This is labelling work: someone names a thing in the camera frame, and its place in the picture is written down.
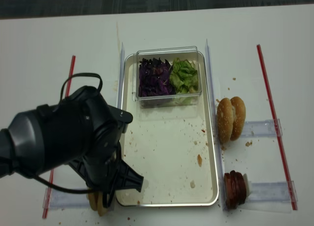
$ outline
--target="floor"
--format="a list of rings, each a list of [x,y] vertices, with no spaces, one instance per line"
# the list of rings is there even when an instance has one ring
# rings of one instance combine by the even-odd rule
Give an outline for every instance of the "floor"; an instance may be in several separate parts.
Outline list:
[[[0,0],[0,18],[145,13],[313,2],[314,0]]]

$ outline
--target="chopped lettuce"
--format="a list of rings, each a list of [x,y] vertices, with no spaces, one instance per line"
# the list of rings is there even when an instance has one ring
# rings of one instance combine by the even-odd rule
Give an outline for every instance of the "chopped lettuce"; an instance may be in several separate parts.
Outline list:
[[[198,90],[198,75],[194,63],[175,58],[172,67],[170,84],[175,88],[176,94],[195,93]]]

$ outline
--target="metal tray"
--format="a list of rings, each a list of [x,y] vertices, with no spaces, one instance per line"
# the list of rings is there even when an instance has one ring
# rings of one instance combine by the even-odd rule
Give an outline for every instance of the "metal tray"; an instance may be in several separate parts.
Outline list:
[[[203,91],[198,105],[159,108],[141,108],[133,99],[136,55],[126,58],[120,99],[133,122],[120,142],[123,159],[144,176],[144,182],[141,193],[117,191],[121,205],[208,206],[218,199],[205,61],[198,54]]]

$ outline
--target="hamburger bun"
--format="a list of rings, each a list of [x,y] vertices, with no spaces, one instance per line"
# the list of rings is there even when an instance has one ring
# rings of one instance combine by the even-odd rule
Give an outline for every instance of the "hamburger bun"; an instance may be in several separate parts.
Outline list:
[[[233,97],[230,101],[232,104],[232,111],[234,116],[234,128],[232,130],[230,140],[234,141],[238,139],[242,133],[245,122],[246,109],[243,100],[239,97]]]
[[[219,141],[224,144],[240,137],[246,116],[244,102],[239,97],[224,98],[217,107]]]
[[[97,211],[99,216],[103,216],[105,213],[108,212],[108,208],[104,208],[103,206],[103,193],[99,192],[98,194],[98,201],[97,201]]]
[[[217,107],[217,126],[219,141],[224,144],[231,138],[234,116],[230,99],[224,98]]]
[[[92,210],[97,210],[98,192],[88,194],[89,205]]]

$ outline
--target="red straw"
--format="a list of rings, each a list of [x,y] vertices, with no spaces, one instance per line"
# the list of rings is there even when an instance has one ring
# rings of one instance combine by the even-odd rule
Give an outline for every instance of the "red straw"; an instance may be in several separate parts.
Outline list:
[[[286,159],[286,155],[285,155],[284,144],[283,144],[282,138],[281,138],[281,136],[279,134],[279,129],[277,128],[278,127],[277,115],[276,115],[274,102],[273,102],[273,99],[272,99],[272,96],[271,96],[271,92],[270,92],[270,86],[269,86],[268,77],[267,77],[267,73],[266,73],[266,67],[265,67],[264,58],[263,58],[263,54],[262,54],[262,49],[261,49],[260,45],[257,45],[257,52],[258,52],[259,58],[260,58],[260,63],[261,63],[262,73],[263,73],[265,86],[266,86],[266,90],[267,90],[267,95],[268,95],[268,101],[269,101],[269,105],[270,105],[271,114],[273,116],[273,120],[275,121],[275,127],[276,127],[276,132],[277,132],[277,140],[278,140],[278,144],[279,144],[281,160],[283,162],[283,166],[284,166],[284,170],[285,170],[286,180],[288,182],[288,188],[289,188],[289,193],[290,193],[290,198],[291,198],[292,209],[293,210],[297,210],[298,207],[297,207],[297,204],[296,204],[296,196],[294,195],[294,191],[293,191],[292,185],[291,185],[291,177],[290,177],[288,163],[287,163],[287,159]]]
[[[70,67],[70,72],[69,72],[69,77],[71,77],[73,75],[73,71],[74,71],[74,64],[75,64],[75,55],[72,56],[72,62],[71,62],[71,67]],[[71,79],[68,81],[67,84],[67,89],[65,91],[65,97],[69,96],[70,93],[70,87],[71,87]]]
[[[70,72],[69,72],[69,77],[73,75],[74,71],[74,64],[75,64],[75,55],[72,56],[72,61],[71,61],[71,66],[70,66]],[[70,87],[71,87],[71,80],[68,81],[66,92],[65,92],[65,97],[69,96],[70,93]],[[53,169],[50,171],[50,177],[49,177],[49,182],[53,182]],[[50,203],[50,197],[51,197],[51,188],[48,188],[46,192],[46,202],[44,203],[44,212],[43,212],[43,219],[47,218],[48,215],[48,208],[49,208],[49,203]]]

